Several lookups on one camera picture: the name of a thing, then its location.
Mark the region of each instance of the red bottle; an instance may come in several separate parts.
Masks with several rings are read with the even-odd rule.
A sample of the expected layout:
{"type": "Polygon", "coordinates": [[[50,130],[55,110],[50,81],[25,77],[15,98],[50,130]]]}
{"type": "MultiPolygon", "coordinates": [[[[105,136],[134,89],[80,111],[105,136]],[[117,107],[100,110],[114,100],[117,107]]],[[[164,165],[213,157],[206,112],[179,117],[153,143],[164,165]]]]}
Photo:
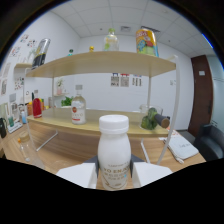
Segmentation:
{"type": "Polygon", "coordinates": [[[35,90],[34,95],[33,95],[34,99],[33,99],[33,103],[32,103],[34,118],[42,117],[41,102],[40,102],[40,99],[38,98],[37,93],[38,93],[38,91],[35,90]]]}

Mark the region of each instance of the dark doorframe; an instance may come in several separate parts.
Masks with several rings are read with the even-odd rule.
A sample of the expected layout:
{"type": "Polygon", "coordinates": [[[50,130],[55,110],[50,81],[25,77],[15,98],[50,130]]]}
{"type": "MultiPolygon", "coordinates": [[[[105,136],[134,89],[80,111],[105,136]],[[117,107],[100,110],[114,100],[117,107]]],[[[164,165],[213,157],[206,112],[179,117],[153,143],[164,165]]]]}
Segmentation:
{"type": "Polygon", "coordinates": [[[209,124],[213,107],[213,83],[207,57],[191,58],[194,74],[194,103],[188,132],[196,137],[201,124],[209,124]]]}

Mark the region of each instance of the ceiling tile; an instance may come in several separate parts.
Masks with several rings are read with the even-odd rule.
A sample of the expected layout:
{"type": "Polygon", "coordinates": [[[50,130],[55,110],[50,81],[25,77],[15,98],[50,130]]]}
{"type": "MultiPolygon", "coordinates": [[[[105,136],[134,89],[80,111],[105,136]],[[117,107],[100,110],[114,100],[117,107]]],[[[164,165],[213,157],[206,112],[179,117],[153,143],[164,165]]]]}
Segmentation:
{"type": "Polygon", "coordinates": [[[203,48],[211,48],[210,44],[207,42],[207,40],[203,37],[202,34],[198,34],[194,36],[194,38],[201,44],[203,48]]]}
{"type": "Polygon", "coordinates": [[[74,0],[70,4],[77,12],[109,6],[108,0],[74,0]]]}
{"type": "Polygon", "coordinates": [[[86,24],[112,22],[109,7],[82,11],[79,15],[86,24]]]}
{"type": "Polygon", "coordinates": [[[115,34],[128,35],[128,36],[135,37],[136,31],[141,29],[141,26],[133,24],[133,23],[114,23],[114,29],[115,29],[115,34]],[[121,31],[121,26],[131,27],[131,31],[130,32],[121,31]]]}
{"type": "Polygon", "coordinates": [[[80,36],[80,37],[90,37],[91,33],[89,32],[87,26],[79,26],[74,28],[75,32],[80,36]]]}
{"type": "Polygon", "coordinates": [[[185,40],[184,43],[190,48],[194,49],[194,51],[203,49],[201,44],[194,37],[190,37],[189,39],[185,40]]]}
{"type": "Polygon", "coordinates": [[[200,34],[200,31],[192,23],[190,23],[187,19],[185,19],[184,17],[179,17],[175,21],[175,23],[178,24],[179,26],[181,26],[182,29],[187,31],[192,36],[200,34]]]}
{"type": "Polygon", "coordinates": [[[150,12],[145,12],[141,25],[154,28],[159,31],[165,31],[171,25],[171,23],[171,21],[161,16],[152,14],[150,12]]]}
{"type": "Polygon", "coordinates": [[[68,24],[70,24],[70,26],[73,27],[73,28],[85,25],[85,23],[83,22],[83,20],[81,19],[81,17],[77,13],[75,13],[71,16],[65,17],[64,20],[68,24]]]}
{"type": "Polygon", "coordinates": [[[91,24],[87,26],[91,34],[94,36],[106,35],[108,34],[108,29],[113,27],[112,23],[96,23],[96,24],[91,24]]]}
{"type": "Polygon", "coordinates": [[[75,13],[75,10],[73,8],[71,8],[68,3],[59,5],[58,7],[55,7],[54,9],[52,9],[51,11],[56,13],[57,15],[61,16],[62,18],[75,13]]]}
{"type": "Polygon", "coordinates": [[[111,13],[114,22],[140,24],[144,11],[124,7],[111,7],[111,13]]]}
{"type": "Polygon", "coordinates": [[[189,46],[187,46],[184,43],[180,43],[180,44],[176,45],[175,48],[177,50],[181,51],[184,54],[188,54],[188,53],[194,52],[193,49],[191,49],[189,46]]]}
{"type": "Polygon", "coordinates": [[[191,53],[188,53],[187,56],[190,57],[190,58],[194,58],[194,57],[197,57],[197,56],[200,56],[201,54],[197,53],[197,52],[191,52],[191,53]]]}
{"type": "Polygon", "coordinates": [[[157,40],[157,42],[166,44],[171,47],[175,47],[176,45],[178,45],[180,43],[180,40],[176,39],[175,37],[170,36],[167,33],[164,33],[160,36],[160,38],[159,38],[159,40],[157,40]]]}
{"type": "Polygon", "coordinates": [[[201,55],[216,55],[215,52],[213,51],[213,49],[201,49],[201,50],[196,50],[197,53],[201,54],[201,55]]]}
{"type": "Polygon", "coordinates": [[[206,55],[216,55],[215,51],[212,49],[212,48],[207,48],[207,49],[204,49],[204,52],[206,55]]]}
{"type": "Polygon", "coordinates": [[[109,0],[110,6],[120,6],[144,10],[148,0],[109,0]]]}
{"type": "Polygon", "coordinates": [[[174,10],[154,1],[149,1],[146,7],[146,11],[162,16],[163,18],[169,19],[170,21],[175,21],[180,16],[180,14],[174,10]]]}
{"type": "Polygon", "coordinates": [[[176,37],[179,40],[186,40],[189,37],[191,37],[191,35],[186,32],[185,30],[183,30],[179,25],[173,23],[167,30],[166,33],[170,34],[173,37],[176,37]]]}

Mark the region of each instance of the potted plant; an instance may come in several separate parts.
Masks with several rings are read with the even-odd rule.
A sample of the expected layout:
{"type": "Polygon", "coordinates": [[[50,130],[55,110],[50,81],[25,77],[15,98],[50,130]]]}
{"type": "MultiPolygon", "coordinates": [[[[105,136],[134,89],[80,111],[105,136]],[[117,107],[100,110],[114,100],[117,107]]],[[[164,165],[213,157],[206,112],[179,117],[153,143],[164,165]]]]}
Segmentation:
{"type": "Polygon", "coordinates": [[[63,82],[64,82],[63,77],[58,78],[58,80],[57,80],[57,95],[61,95],[62,94],[63,82]]]}
{"type": "Polygon", "coordinates": [[[67,97],[66,96],[65,100],[61,101],[61,107],[63,107],[63,108],[71,107],[72,99],[73,99],[73,96],[72,97],[67,97]]]}

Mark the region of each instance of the table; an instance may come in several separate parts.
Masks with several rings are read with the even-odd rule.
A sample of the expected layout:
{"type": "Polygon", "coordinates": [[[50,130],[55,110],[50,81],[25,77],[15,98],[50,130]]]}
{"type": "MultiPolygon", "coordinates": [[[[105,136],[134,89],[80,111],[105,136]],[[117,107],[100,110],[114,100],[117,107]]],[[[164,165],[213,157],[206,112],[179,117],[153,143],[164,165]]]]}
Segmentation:
{"type": "MultiPolygon", "coordinates": [[[[55,129],[40,124],[32,123],[29,124],[31,134],[33,136],[34,144],[39,147],[49,137],[55,133],[55,129]]],[[[1,139],[0,144],[3,147],[5,156],[8,160],[26,163],[19,150],[19,138],[20,132],[27,130],[27,125],[23,125],[20,129],[9,134],[7,133],[4,139],[1,139]]],[[[54,168],[56,161],[66,161],[71,166],[82,164],[86,160],[97,155],[98,143],[100,135],[91,134],[74,134],[66,132],[63,129],[58,129],[58,135],[43,146],[37,153],[45,165],[45,170],[52,174],[56,174],[58,170],[54,168]]],[[[129,138],[131,143],[131,153],[146,162],[144,153],[142,151],[140,141],[138,137],[129,138]]],[[[146,152],[152,164],[156,164],[158,158],[163,150],[163,141],[156,138],[145,138],[144,145],[146,152]]],[[[164,154],[163,160],[160,166],[165,166],[176,172],[190,165],[206,162],[204,158],[198,153],[197,155],[184,160],[184,164],[178,163],[169,149],[164,154]]],[[[96,189],[104,190],[100,178],[100,171],[97,181],[96,189]]],[[[133,189],[131,176],[129,174],[128,184],[125,189],[133,189]]]]}

